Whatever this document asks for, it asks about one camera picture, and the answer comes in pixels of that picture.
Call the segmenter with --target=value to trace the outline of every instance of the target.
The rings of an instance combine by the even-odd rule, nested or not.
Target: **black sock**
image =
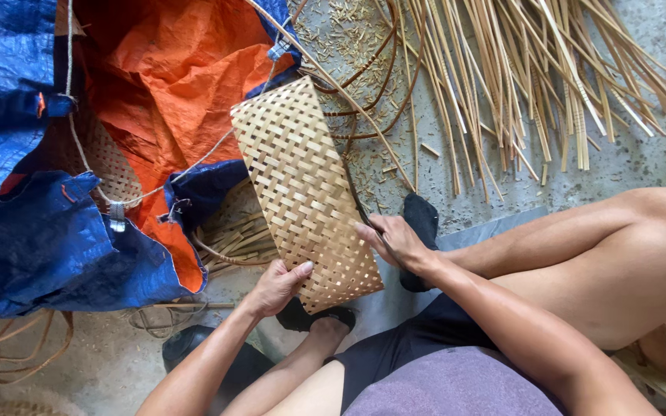
[[[415,231],[418,238],[430,250],[438,250],[436,234],[438,233],[438,211],[416,193],[405,197],[402,217]],[[413,272],[400,270],[400,284],[410,292],[425,292],[422,280]]]

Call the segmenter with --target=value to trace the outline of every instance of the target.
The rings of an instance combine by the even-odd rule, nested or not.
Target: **concrete floor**
[[[326,9],[325,3],[323,0],[320,8],[323,12]],[[666,0],[616,0],[614,4],[634,39],[666,65]],[[319,21],[320,15],[308,14],[310,19],[318,16],[317,25],[321,32],[329,26],[329,23]],[[602,44],[602,41],[596,39],[596,44]],[[430,86],[421,78],[414,92],[416,114],[422,116],[418,124],[419,136],[445,155],[446,142],[441,134],[442,125],[436,117],[432,99]],[[366,126],[361,126],[361,130],[366,130]],[[390,136],[393,141],[402,144],[395,146],[395,150],[402,155],[403,161],[412,160],[412,134],[407,133],[407,129],[410,129],[409,118],[403,117]],[[592,137],[599,137],[589,124],[588,129]],[[529,136],[528,141],[535,137],[535,129],[532,127]],[[554,162],[549,166],[548,183],[544,187],[530,180],[525,171],[516,175],[512,172],[501,173],[494,150],[490,150],[488,160],[492,161],[496,180],[505,194],[503,203],[497,200],[492,191],[490,204],[485,203],[479,187],[465,187],[461,195],[454,197],[451,194],[451,167],[447,158],[442,156],[434,159],[427,152],[421,151],[419,190],[439,209],[442,219],[440,234],[446,235],[538,206],[546,206],[549,212],[554,212],[608,198],[639,186],[666,186],[666,138],[649,138],[641,129],[632,127],[630,131],[619,131],[615,144],[605,143],[604,140],[598,140],[598,143],[602,151],[598,153],[590,150],[592,169],[589,172],[570,168],[569,172],[560,173],[559,164]],[[353,170],[357,172],[359,169],[367,169],[369,175],[376,174],[375,177],[379,177],[383,163],[381,158],[376,160],[371,156],[381,152],[381,145],[374,139],[358,141],[354,148],[364,157],[352,167]],[[540,171],[540,148],[537,146],[532,149],[527,157],[534,169]],[[557,149],[552,149],[552,152],[556,155]],[[465,163],[466,159],[459,155],[459,165],[464,167]],[[412,165],[405,167],[410,177],[411,169]],[[462,184],[465,183],[466,175],[462,172]],[[376,200],[389,207],[383,210],[384,213],[399,213],[402,196],[406,194],[401,181],[387,180],[373,187],[373,190]],[[374,200],[370,198],[365,202],[373,206]],[[238,301],[252,288],[260,273],[259,268],[228,272],[208,284],[205,293],[196,298],[214,302]],[[191,323],[215,326],[228,313],[228,309],[223,309],[199,314],[192,318]],[[75,314],[75,325],[76,334],[64,356],[23,383],[0,387],[0,398],[29,398],[33,401],[44,398],[42,400],[50,403],[61,403],[61,407],[71,406],[70,414],[78,414],[74,406],[85,414],[133,414],[164,376],[161,341],[130,327],[123,312],[79,312]],[[57,335],[62,334],[63,326],[57,324],[55,332],[47,348],[57,348]],[[279,360],[303,337],[303,334],[284,331],[274,319],[265,319],[252,334],[251,341],[272,359]],[[26,350],[25,346],[34,345],[35,342],[35,334],[25,335],[18,345],[6,346],[5,352],[22,354]],[[659,406],[666,406],[664,400],[653,400]]]

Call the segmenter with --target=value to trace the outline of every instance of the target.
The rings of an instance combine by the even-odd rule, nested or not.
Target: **woven basket inside bag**
[[[287,269],[307,260],[300,288],[308,313],[384,288],[346,171],[307,76],[230,112],[238,147]]]

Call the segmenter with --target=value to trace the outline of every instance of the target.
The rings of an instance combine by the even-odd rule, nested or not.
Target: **person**
[[[223,414],[658,414],[606,352],[666,321],[666,188],[553,213],[451,252],[435,250],[437,213],[425,200],[409,195],[403,215],[370,222],[408,270],[403,286],[442,294],[337,355],[350,328],[320,317]],[[357,233],[395,263],[373,229],[357,224]],[[311,266],[273,262],[138,414],[203,414],[246,336],[292,303]]]

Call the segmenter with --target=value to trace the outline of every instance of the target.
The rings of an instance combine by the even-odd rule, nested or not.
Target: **person's left hand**
[[[278,314],[299,290],[303,280],[310,277],[313,263],[306,261],[287,271],[282,260],[274,260],[244,298],[262,317]]]

